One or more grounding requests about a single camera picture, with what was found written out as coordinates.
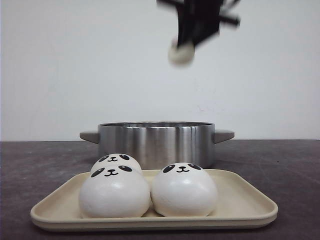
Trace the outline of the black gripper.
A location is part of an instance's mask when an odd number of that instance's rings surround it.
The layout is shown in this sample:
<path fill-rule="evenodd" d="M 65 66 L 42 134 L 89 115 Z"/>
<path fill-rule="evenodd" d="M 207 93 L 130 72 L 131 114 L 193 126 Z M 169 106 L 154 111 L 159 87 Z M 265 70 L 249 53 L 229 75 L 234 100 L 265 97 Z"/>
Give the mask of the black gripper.
<path fill-rule="evenodd" d="M 241 22 L 238 16 L 229 14 L 238 0 L 158 0 L 156 3 L 177 12 L 177 48 L 189 43 L 196 48 L 216 35 L 220 24 L 238 27 Z"/>

